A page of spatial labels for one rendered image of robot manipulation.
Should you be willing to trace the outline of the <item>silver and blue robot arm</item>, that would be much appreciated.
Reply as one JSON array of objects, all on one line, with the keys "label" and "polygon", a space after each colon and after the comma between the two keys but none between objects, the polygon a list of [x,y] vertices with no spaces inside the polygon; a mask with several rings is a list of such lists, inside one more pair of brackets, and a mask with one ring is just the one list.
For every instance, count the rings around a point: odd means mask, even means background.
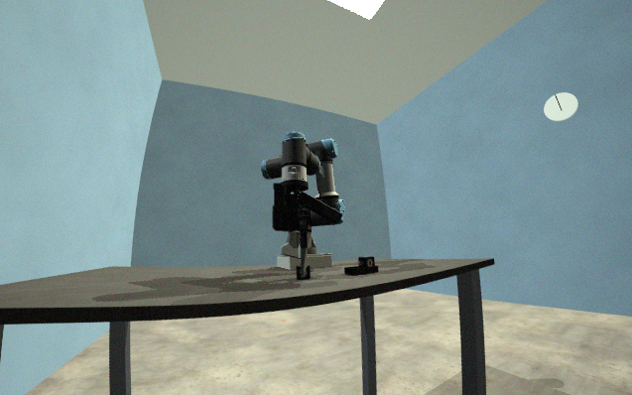
[{"label": "silver and blue robot arm", "polygon": [[267,180],[307,181],[307,175],[316,175],[316,198],[304,192],[298,197],[299,202],[308,206],[308,254],[316,254],[312,226],[335,225],[344,221],[344,202],[334,188],[332,159],[336,157],[337,146],[333,139],[306,144],[302,133],[291,132],[283,136],[282,156],[261,164],[262,175]]}]

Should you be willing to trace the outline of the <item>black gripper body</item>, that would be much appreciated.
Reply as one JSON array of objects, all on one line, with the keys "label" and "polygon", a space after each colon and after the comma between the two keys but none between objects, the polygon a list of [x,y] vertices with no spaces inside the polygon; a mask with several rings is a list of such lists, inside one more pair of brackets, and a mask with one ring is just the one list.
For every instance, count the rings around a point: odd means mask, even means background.
[{"label": "black gripper body", "polygon": [[[302,180],[287,180],[280,184],[274,184],[274,205],[273,205],[273,228],[282,231],[300,229],[302,214],[307,216],[308,229],[308,206],[298,201],[301,192],[309,188],[309,183]],[[280,206],[279,205],[280,190]],[[291,195],[291,193],[294,193]],[[298,206],[287,206],[298,205]],[[290,229],[297,227],[296,229]],[[290,229],[290,230],[283,230]]]}]

